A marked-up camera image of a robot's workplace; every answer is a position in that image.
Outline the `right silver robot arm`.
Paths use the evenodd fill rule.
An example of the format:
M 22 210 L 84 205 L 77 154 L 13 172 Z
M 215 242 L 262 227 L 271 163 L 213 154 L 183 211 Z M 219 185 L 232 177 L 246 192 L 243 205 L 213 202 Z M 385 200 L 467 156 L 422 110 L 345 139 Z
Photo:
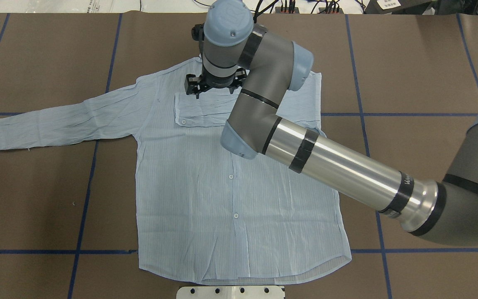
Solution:
M 192 28 L 203 62 L 185 91 L 240 89 L 224 122 L 222 147 L 245 158 L 263 154 L 396 219 L 429 242 L 478 245 L 478 116 L 441 182 L 421 181 L 277 115 L 286 91 L 298 91 L 313 54 L 272 34 L 241 0 L 217 0 Z

